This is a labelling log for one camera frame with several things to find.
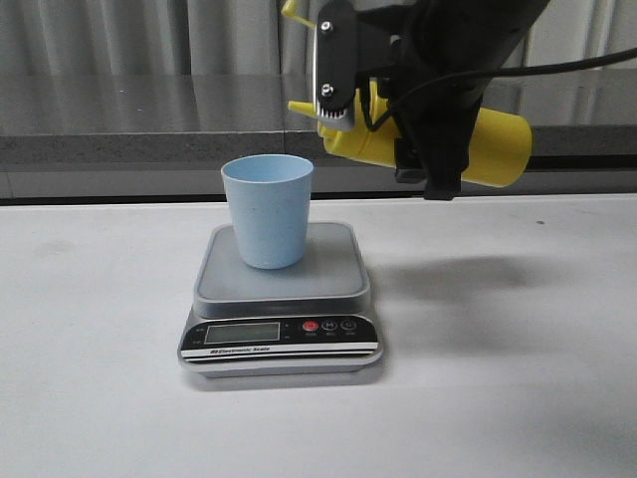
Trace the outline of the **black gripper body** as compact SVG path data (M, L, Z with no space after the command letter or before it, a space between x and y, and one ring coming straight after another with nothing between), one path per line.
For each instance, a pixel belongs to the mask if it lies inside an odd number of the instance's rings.
M414 1L356 13L358 104L366 124L378 82L400 124L469 124L544 1Z

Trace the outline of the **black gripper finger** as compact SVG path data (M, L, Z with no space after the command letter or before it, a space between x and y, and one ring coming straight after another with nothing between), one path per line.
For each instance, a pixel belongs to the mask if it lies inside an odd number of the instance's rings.
M313 57L313 101L326 127L354 128L356 68L356 12L349 1L329 1L318 12Z
M443 109L411 118L405 109L393 116L400 137L394 140L394 178L403 184L424 184L423 198L449 201L462 189L469 166L469 144L479 104Z

